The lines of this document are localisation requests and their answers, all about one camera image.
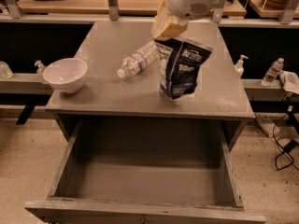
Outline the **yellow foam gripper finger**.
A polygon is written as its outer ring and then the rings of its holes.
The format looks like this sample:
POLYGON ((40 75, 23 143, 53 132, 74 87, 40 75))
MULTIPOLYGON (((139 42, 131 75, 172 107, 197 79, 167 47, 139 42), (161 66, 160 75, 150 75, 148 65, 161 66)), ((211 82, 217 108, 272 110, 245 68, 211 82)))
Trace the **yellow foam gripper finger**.
POLYGON ((151 36, 160 41, 177 37, 187 30, 188 23, 188 19, 180 18, 169 10, 167 0, 162 0, 151 27, 151 36))

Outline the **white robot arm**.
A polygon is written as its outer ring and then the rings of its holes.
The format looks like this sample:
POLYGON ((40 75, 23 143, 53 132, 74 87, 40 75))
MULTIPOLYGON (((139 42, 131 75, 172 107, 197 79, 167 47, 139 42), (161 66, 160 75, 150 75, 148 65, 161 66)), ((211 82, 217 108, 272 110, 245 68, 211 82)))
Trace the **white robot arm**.
POLYGON ((156 40, 168 40, 184 33, 189 21, 204 18, 212 9, 216 14, 225 0, 162 0, 151 28, 156 40))

